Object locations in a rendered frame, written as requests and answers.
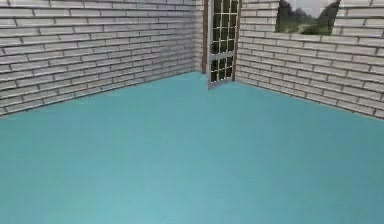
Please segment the window with outdoor view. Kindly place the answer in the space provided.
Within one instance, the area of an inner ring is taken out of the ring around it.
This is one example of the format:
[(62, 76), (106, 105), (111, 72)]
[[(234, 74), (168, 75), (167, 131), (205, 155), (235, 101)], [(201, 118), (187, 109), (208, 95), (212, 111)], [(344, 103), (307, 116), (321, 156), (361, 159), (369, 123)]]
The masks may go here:
[(275, 31), (331, 35), (341, 0), (279, 0)]

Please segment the white glazed lattice door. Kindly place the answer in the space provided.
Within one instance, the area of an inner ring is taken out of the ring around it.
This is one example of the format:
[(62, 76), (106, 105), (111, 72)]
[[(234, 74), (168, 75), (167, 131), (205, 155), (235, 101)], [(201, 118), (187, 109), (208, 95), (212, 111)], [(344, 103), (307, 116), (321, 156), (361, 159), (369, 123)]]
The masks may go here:
[(239, 6), (240, 0), (208, 2), (208, 89), (234, 80)]

